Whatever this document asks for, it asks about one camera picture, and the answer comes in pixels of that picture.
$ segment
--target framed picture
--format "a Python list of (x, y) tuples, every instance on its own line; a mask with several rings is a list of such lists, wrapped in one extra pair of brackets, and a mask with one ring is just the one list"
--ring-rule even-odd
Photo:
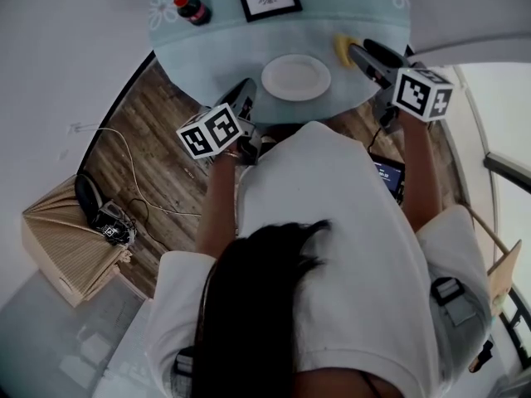
[(285, 13), (300, 12), (300, 0), (241, 0), (248, 22)]

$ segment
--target white cable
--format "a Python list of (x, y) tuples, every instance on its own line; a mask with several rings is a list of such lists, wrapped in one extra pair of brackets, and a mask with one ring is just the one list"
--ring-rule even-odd
[(142, 197), (142, 200), (144, 202), (146, 202), (152, 208), (158, 209), (158, 210), (160, 210), (162, 212), (166, 212), (166, 213), (169, 213), (169, 214), (175, 214), (175, 215), (178, 215), (178, 216), (201, 216), (201, 214), (193, 214), (193, 213), (190, 213), (190, 212), (177, 212), (177, 211), (173, 211), (171, 209), (162, 208), (161, 206), (154, 205), (153, 203), (151, 203), (150, 201), (148, 201), (144, 197), (144, 195), (140, 191), (139, 183), (136, 180), (136, 171), (134, 170), (133, 155), (131, 154), (131, 150), (129, 149), (129, 145), (127, 144), (127, 140), (125, 139), (124, 135), (120, 131), (115, 130), (115, 129), (107, 129), (107, 128), (83, 129), (83, 127), (77, 127), (75, 129), (75, 131), (77, 133), (85, 133), (85, 132), (88, 132), (88, 131), (99, 131), (99, 130), (112, 131), (113, 133), (118, 134), (122, 138), (122, 140), (124, 141), (125, 147), (127, 148), (127, 153), (129, 154), (129, 159), (131, 160), (131, 171), (133, 172), (134, 185), (136, 186), (136, 190), (139, 192), (139, 195)]

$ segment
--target round table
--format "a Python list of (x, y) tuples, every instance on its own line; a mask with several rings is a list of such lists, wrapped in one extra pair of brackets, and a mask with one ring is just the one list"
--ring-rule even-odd
[[(305, 123), (358, 107), (378, 91), (359, 70), (341, 66), (334, 35), (371, 38), (392, 49), (409, 41), (408, 0), (300, 0), (303, 11), (247, 23), (240, 0), (203, 0), (209, 24), (180, 18), (173, 0), (151, 0), (149, 35), (169, 79), (200, 104), (213, 105), (246, 77), (258, 84), (252, 119), (259, 124)], [(264, 67), (279, 56), (303, 54), (322, 61), (332, 84), (317, 99), (288, 102), (265, 91)]]

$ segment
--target wooden floorboard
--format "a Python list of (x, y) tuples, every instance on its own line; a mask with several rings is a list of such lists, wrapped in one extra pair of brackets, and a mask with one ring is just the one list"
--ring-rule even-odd
[[(124, 135), (133, 155), (139, 187), (154, 205), (173, 211), (201, 212), (207, 191), (208, 162), (191, 159), (175, 134), (199, 109), (199, 104), (173, 85), (155, 61), (105, 125)], [(326, 124), (366, 147), (378, 131), (370, 103), (338, 115)], [(431, 138), (443, 202), (449, 206), (462, 197), (455, 162), (439, 124), (431, 129)], [(402, 133), (379, 134), (373, 152), (402, 161)], [(120, 263), (120, 269), (142, 292), (153, 297), (161, 255), (167, 250), (193, 250), (199, 219), (149, 208), (149, 222), (145, 222), (146, 206), (141, 201), (132, 201), (140, 196), (126, 147), (115, 133), (102, 132), (85, 169), (103, 192), (136, 220), (139, 234), (130, 248), (132, 260), (130, 264)]]

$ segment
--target red bottle cap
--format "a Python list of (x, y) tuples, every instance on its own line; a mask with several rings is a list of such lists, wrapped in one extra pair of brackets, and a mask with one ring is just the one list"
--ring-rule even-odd
[(185, 7), (188, 4), (188, 0), (173, 0), (173, 2), (177, 7)]

